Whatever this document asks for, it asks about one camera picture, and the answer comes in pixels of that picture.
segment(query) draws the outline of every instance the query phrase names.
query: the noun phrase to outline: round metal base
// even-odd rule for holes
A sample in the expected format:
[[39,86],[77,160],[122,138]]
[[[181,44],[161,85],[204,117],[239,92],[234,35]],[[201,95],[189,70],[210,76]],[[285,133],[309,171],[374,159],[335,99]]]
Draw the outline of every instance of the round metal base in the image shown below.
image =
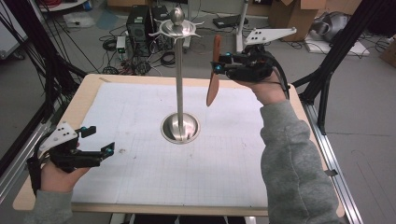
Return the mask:
[[161,124],[163,137],[175,144],[186,144],[191,142],[198,136],[200,131],[201,126],[198,119],[187,113],[183,113],[182,130],[178,127],[177,113],[169,115]]

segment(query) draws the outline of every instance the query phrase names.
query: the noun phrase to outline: cardboard box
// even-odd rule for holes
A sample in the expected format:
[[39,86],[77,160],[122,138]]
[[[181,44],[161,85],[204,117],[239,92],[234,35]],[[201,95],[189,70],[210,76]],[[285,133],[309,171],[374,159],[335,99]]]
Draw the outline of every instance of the cardboard box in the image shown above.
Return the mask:
[[318,11],[318,16],[321,16],[325,11],[339,11],[348,15],[353,15],[360,4],[361,0],[327,0],[326,7]]
[[255,5],[253,0],[248,1],[247,15],[249,16],[268,16],[271,6]]
[[396,35],[394,35],[393,38],[395,40],[393,40],[379,57],[393,67],[396,67]]
[[107,5],[110,7],[131,7],[133,5],[149,5],[152,0],[107,0]]
[[326,7],[326,0],[274,0],[268,22],[272,28],[297,28],[297,33],[284,41],[303,41],[319,9]]

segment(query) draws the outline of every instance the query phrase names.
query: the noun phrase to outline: hand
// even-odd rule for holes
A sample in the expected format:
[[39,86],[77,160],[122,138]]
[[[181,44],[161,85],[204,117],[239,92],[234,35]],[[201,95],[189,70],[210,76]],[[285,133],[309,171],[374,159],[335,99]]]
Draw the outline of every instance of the hand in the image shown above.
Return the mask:
[[261,82],[235,81],[239,85],[250,88],[263,105],[270,105],[286,100],[285,93],[279,84],[275,72]]
[[41,190],[61,193],[70,192],[78,180],[89,170],[90,168],[78,168],[68,174],[50,161],[41,170]]

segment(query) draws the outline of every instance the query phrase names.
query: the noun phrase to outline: wooden knife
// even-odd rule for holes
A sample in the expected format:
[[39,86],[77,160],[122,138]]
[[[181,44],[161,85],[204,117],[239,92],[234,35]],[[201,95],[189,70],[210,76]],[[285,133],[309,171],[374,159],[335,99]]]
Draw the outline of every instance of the wooden knife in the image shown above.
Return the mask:
[[[221,35],[215,35],[215,42],[213,44],[213,62],[219,62],[220,56],[220,43],[221,43]],[[219,76],[215,74],[212,70],[212,74],[210,76],[209,88],[207,90],[206,96],[206,105],[210,106],[216,98],[216,95],[219,91]]]

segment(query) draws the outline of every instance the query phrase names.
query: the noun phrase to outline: gray floor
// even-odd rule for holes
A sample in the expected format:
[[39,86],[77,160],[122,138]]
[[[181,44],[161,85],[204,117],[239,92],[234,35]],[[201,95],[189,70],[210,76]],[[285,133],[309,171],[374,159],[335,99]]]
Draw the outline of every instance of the gray floor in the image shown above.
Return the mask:
[[[108,12],[103,7],[96,7],[89,13],[97,24],[91,28],[70,30],[70,35],[93,64],[100,67],[105,51],[98,38],[123,25],[126,17],[124,13]],[[206,21],[204,27],[215,28],[210,21],[215,16],[204,15],[201,12],[195,21]],[[247,28],[265,25],[265,19],[251,18]],[[209,60],[215,33],[198,30],[197,34],[202,38],[194,38],[191,49],[184,54],[183,76],[209,78]],[[234,31],[220,34],[223,35],[221,52],[233,52]],[[370,40],[376,41],[376,38],[361,41],[370,51],[370,56],[347,56],[333,75],[326,131],[364,223],[390,224],[396,220],[396,137],[393,132],[396,126],[396,70],[378,58],[380,52],[372,48],[375,44]],[[85,71],[94,70],[71,41],[65,38],[64,44],[75,66]],[[280,41],[273,41],[266,49],[280,61],[289,82],[315,71],[325,57],[323,54],[308,53],[305,47],[295,49]],[[113,60],[111,65],[119,66],[120,62]],[[156,69],[148,75],[175,75],[175,69],[172,68],[159,66]],[[42,104],[43,91],[28,59],[0,61],[0,71],[0,156],[3,156]],[[21,223],[25,213],[13,210],[12,202],[25,178],[26,174],[23,174],[0,204],[0,223]],[[83,223],[87,220],[91,223],[108,223],[110,214],[77,213],[74,221]],[[268,220],[261,217],[258,223],[268,223]]]

